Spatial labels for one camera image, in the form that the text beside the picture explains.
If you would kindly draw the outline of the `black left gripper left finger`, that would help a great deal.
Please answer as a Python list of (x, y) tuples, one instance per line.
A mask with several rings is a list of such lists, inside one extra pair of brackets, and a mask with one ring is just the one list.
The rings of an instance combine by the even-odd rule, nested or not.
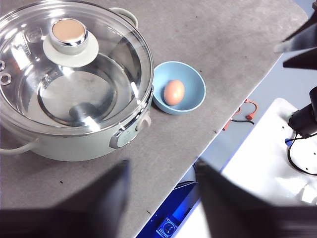
[(2, 238), (114, 238), (128, 201), (123, 160), (82, 190), (48, 208), (2, 209)]

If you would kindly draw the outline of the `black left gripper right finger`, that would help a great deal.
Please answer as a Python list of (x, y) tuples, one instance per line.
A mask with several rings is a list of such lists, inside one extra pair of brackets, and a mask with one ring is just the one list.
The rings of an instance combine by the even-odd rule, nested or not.
[(195, 165), (213, 238), (315, 238), (315, 206), (274, 206), (230, 182), (205, 161)]

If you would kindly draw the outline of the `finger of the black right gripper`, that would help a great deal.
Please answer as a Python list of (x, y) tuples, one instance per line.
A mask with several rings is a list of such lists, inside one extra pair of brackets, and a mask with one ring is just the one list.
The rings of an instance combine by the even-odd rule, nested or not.
[(285, 53), (298, 50), (315, 48), (317, 46), (317, 24), (309, 26), (301, 32), (295, 34), (288, 40), (277, 44), (274, 47), (275, 53)]
[(284, 68), (296, 69), (317, 69), (317, 49), (314, 48), (297, 56), (294, 56), (283, 63)]

